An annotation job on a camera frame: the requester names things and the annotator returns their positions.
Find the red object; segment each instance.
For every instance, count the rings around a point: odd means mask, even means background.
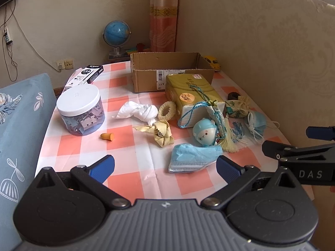
[[[138,51],[139,53],[142,53],[143,50],[144,50],[144,44],[143,44],[143,43],[138,43],[138,44],[136,45],[136,49],[137,49],[137,51]]]

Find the plastic jar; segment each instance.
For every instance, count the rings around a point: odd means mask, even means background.
[[[105,119],[99,89],[92,84],[72,87],[56,103],[67,130],[75,136],[96,131]]]

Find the jar lid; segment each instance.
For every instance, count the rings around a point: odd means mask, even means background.
[[[95,85],[82,84],[63,92],[56,106],[61,115],[74,117],[91,110],[99,100],[100,92]]]

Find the blue toy hat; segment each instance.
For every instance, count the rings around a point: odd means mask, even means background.
[[[203,118],[201,121],[197,122],[193,126],[193,136],[197,136],[202,130],[216,128],[216,125],[213,120]]]

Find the white tissue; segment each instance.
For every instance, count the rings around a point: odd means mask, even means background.
[[[129,101],[125,103],[119,110],[118,115],[113,116],[116,119],[125,119],[134,116],[143,122],[147,122],[152,126],[158,114],[158,109],[154,105],[142,105]]]

